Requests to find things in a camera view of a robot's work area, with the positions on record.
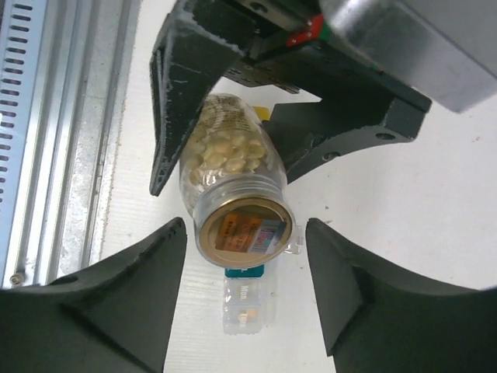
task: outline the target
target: glass jar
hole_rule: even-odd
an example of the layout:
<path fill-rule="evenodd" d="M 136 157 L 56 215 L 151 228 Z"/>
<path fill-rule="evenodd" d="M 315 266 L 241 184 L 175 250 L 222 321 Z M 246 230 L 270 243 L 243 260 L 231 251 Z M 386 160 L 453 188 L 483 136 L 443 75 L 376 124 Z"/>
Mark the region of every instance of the glass jar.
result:
<path fill-rule="evenodd" d="M 295 222 L 287 176 L 252 107 L 209 95 L 179 161 L 179 186 L 196 245 L 211 263 L 257 267 L 280 254 Z"/>

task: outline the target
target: black bracket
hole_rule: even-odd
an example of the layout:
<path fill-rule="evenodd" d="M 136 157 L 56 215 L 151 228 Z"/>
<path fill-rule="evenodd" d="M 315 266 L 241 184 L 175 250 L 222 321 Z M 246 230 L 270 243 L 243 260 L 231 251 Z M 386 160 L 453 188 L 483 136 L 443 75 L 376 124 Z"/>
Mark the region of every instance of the black bracket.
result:
<path fill-rule="evenodd" d="M 0 291 L 0 371 L 162 373 L 185 252 L 177 218 L 48 286 Z"/>
<path fill-rule="evenodd" d="M 306 230 L 328 356 L 338 373 L 497 371 L 497 288 L 410 272 L 318 219 Z"/>
<path fill-rule="evenodd" d="M 305 89 L 322 98 L 318 104 L 276 105 L 265 123 L 289 182 L 336 156 L 416 138 L 428 98 L 358 62 L 333 39 L 289 46 L 289 37 L 237 2 L 176 3 L 151 59 L 153 195 L 161 193 L 205 96 L 222 76 L 249 87 Z"/>

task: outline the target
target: jar lid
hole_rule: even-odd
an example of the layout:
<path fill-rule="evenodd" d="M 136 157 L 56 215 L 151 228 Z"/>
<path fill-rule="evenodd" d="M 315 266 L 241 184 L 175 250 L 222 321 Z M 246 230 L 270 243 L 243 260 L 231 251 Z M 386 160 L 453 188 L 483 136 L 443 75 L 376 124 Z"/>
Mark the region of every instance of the jar lid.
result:
<path fill-rule="evenodd" d="M 282 204 L 263 197 L 239 198 L 206 219 L 199 250 L 224 268 L 257 267 L 284 251 L 292 230 L 292 215 Z"/>

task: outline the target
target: pill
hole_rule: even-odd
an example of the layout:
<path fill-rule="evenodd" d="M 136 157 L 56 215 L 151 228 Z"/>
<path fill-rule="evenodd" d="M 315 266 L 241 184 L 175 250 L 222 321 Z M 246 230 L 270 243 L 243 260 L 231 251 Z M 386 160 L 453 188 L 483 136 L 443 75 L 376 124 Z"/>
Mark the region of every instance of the pill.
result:
<path fill-rule="evenodd" d="M 215 138 L 212 141 L 212 146 L 217 153 L 231 154 L 233 152 L 233 145 L 227 138 Z"/>
<path fill-rule="evenodd" d="M 248 144 L 262 146 L 262 142 L 258 138 L 251 138 L 248 140 Z"/>
<path fill-rule="evenodd" d="M 229 159 L 224 164 L 224 171 L 227 173 L 240 173 L 245 166 L 244 159 Z"/>
<path fill-rule="evenodd" d="M 194 169 L 189 173 L 189 181 L 195 187 L 202 182 L 202 172 L 199 169 Z"/>
<path fill-rule="evenodd" d="M 251 171 L 255 170 L 260 165 L 261 161 L 259 161 L 258 159 L 249 159 L 246 163 L 247 169 L 250 169 Z"/>
<path fill-rule="evenodd" d="M 207 148 L 205 142 L 203 142 L 200 139 L 196 138 L 191 138 L 188 140 L 186 143 L 186 149 L 188 152 L 191 152 L 193 154 L 201 154 L 205 152 L 205 149 Z"/>
<path fill-rule="evenodd" d="M 247 158 L 260 159 L 266 155 L 266 150 L 262 145 L 251 144 L 247 147 Z"/>
<path fill-rule="evenodd" d="M 222 154 L 214 152 L 206 158 L 205 166 L 208 169 L 218 169 L 223 165 L 224 160 L 225 158 Z"/>
<path fill-rule="evenodd" d="M 202 125 L 197 125 L 195 129 L 193 130 L 192 137 L 198 138 L 201 140 L 202 138 L 205 138 L 207 136 L 206 129 Z"/>
<path fill-rule="evenodd" d="M 231 136 L 231 143 L 233 146 L 239 148 L 247 142 L 247 137 L 244 134 L 233 134 Z"/>
<path fill-rule="evenodd" d="M 245 159 L 247 158 L 246 148 L 233 148 L 233 154 L 230 158 Z"/>
<path fill-rule="evenodd" d="M 201 126 L 204 129 L 211 128 L 214 125 L 214 123 L 216 123 L 216 115 L 215 115 L 214 111 L 213 110 L 210 110 L 210 111 L 203 110 L 200 117 L 199 117 L 197 127 Z"/>
<path fill-rule="evenodd" d="M 186 160 L 185 166 L 188 167 L 189 169 L 196 169 L 197 167 L 200 167 L 202 163 L 203 163 L 203 156 L 200 154 L 195 154 Z"/>

